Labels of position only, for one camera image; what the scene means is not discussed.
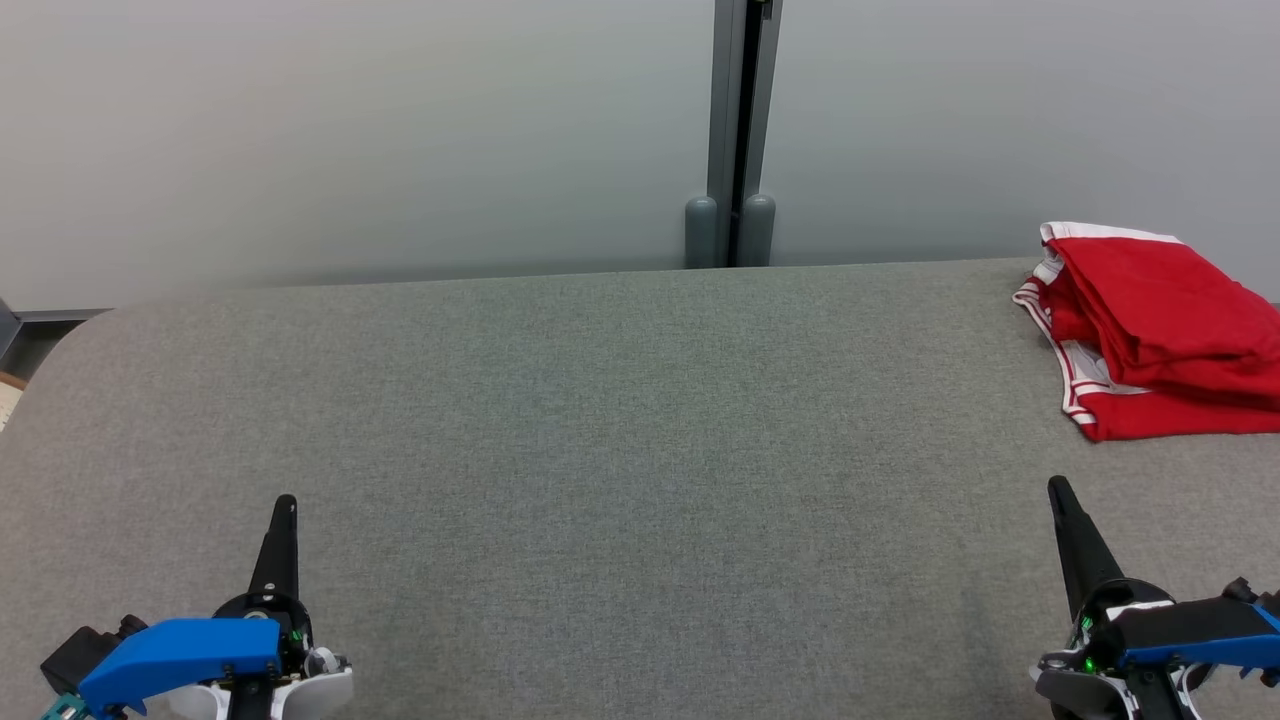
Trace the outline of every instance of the gray upholstered table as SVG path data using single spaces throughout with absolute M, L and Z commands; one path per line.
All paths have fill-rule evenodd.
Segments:
M 339 717 L 1047 717 L 1044 480 L 1179 597 L 1280 585 L 1280 438 L 1089 445 L 1029 260 L 198 297 L 64 341 L 0 434 L 4 717 L 81 624 L 242 592 L 276 493 Z M 1207 717 L 1280 698 L 1219 678 Z

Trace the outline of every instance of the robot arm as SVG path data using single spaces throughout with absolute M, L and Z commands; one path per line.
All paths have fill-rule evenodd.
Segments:
M 1280 598 L 1257 596 L 1243 578 L 1221 597 L 1175 602 L 1158 587 L 1126 578 L 1080 507 L 1070 483 L 1048 483 L 1071 630 L 1066 650 L 1032 667 L 1036 692 L 1055 717 L 1198 720 L 1192 702 L 1219 665 L 1261 667 L 1280 680 Z
M 351 700 L 351 664 L 316 647 L 298 600 L 297 500 L 275 501 L 248 592 L 212 618 L 118 633 L 81 628 L 41 665 L 58 701 L 50 720 L 120 720 L 166 696 L 192 720 L 317 720 Z

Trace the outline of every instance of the folded red garment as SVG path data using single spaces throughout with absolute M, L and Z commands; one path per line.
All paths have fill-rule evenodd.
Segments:
M 1041 305 L 1046 286 L 1032 279 L 1014 293 L 1014 302 L 1030 313 L 1053 346 L 1062 370 L 1062 413 L 1093 442 L 1203 433 L 1277 433 L 1280 413 L 1261 407 L 1224 405 L 1169 391 L 1115 382 L 1107 361 L 1094 346 L 1057 340 L 1061 314 Z
M 1280 313 L 1174 237 L 1048 223 L 1014 295 L 1093 441 L 1280 432 Z
M 1121 384 L 1280 409 L 1280 311 L 1266 300 L 1171 236 L 1082 223 L 1041 234 L 1055 338 L 1094 342 Z

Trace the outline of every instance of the floor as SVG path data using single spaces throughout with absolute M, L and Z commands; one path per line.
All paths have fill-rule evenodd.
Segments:
M 0 357 L 0 373 L 31 380 L 49 352 L 83 320 L 23 323 L 18 337 Z

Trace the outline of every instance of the gray metal post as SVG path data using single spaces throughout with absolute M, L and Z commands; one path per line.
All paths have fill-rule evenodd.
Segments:
M 9 343 L 13 342 L 13 338 L 18 337 L 18 328 L 20 325 L 22 323 L 18 318 L 4 304 L 4 299 L 0 299 L 0 355 L 4 355 L 9 350 Z
M 685 268 L 723 268 L 716 247 L 716 200 L 695 197 L 685 205 Z
M 732 263 L 740 268 L 769 264 L 773 247 L 773 218 L 777 205 L 760 195 L 760 170 L 764 165 L 764 136 L 769 126 L 769 100 L 773 95 L 773 65 L 778 58 L 778 27 L 782 24 L 782 0 L 764 0 L 760 41 L 756 49 L 755 85 L 750 124 L 746 137 L 746 159 L 742 168 L 742 213 L 739 220 L 737 254 Z
M 742 45 L 746 33 L 748 0 L 716 0 L 712 38 L 712 108 L 707 156 L 707 197 L 716 204 L 716 245 L 709 250 L 709 265 L 728 265 L 730 213 L 733 208 L 733 164 L 737 146 L 739 90 L 742 82 Z M 705 258 L 687 247 L 687 258 Z

